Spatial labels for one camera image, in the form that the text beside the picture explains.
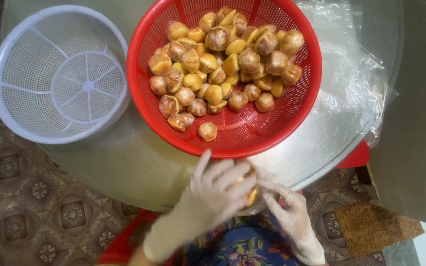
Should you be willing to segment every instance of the tiled floor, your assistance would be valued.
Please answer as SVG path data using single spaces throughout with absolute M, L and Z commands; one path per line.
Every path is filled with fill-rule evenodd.
M 366 200 L 353 169 L 335 170 L 303 192 L 331 266 L 385 265 L 381 254 L 350 259 L 340 236 L 332 210 Z M 93 265 L 136 212 L 72 178 L 0 119 L 0 266 Z

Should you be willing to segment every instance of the floral clothing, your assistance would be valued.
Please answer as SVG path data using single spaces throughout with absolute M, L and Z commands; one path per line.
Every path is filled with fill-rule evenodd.
M 235 217 L 186 247 L 185 266 L 295 266 L 291 240 L 269 211 Z

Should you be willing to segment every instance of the white glove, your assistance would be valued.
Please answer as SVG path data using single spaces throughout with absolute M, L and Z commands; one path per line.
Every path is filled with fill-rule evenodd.
M 164 262 L 180 246 L 213 230 L 246 204 L 245 194 L 256 184 L 256 177 L 231 185 L 249 172 L 250 166 L 222 160 L 205 171 L 210 155 L 210 150 L 203 153 L 179 202 L 153 224 L 143 244 L 150 261 Z
M 284 210 L 270 193 L 264 193 L 269 210 L 279 221 L 280 226 L 293 241 L 292 252 L 299 261 L 310 265 L 324 265 L 325 251 L 311 228 L 305 197 L 283 184 L 258 180 L 259 185 L 273 190 L 284 199 L 288 210 Z

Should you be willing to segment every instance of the plastic colander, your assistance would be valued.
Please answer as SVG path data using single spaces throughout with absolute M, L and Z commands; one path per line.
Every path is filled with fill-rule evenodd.
M 272 111 L 260 113 L 254 103 L 248 103 L 240 113 L 227 107 L 220 114 L 196 117 L 194 125 L 187 131 L 178 132 L 169 126 L 158 110 L 159 98 L 149 85 L 152 76 L 149 58 L 168 42 L 165 29 L 170 21 L 181 21 L 189 28 L 198 27 L 204 14 L 216 12 L 222 6 L 237 9 L 245 15 L 249 25 L 274 24 L 278 30 L 298 29 L 305 39 L 305 45 L 296 56 L 302 76 L 285 95 L 275 100 Z M 321 53 L 310 23 L 291 0 L 159 0 L 134 31 L 126 70 L 129 89 L 139 113 L 163 140 L 196 156 L 210 148 L 213 158 L 244 158 L 279 144 L 308 115 L 320 88 Z M 241 90 L 244 85 L 240 83 L 234 90 Z M 204 142 L 197 133 L 198 126 L 205 121 L 212 121 L 218 128 L 218 136 L 211 142 Z
M 33 142 L 74 142 L 115 122 L 130 102 L 127 44 L 92 9 L 62 5 L 17 25 L 0 47 L 0 118 Z

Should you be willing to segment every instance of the brown mat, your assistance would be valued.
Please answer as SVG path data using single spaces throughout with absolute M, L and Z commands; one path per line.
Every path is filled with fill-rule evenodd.
M 419 221 L 368 203 L 336 208 L 334 212 L 353 258 L 380 252 L 385 246 L 424 232 Z

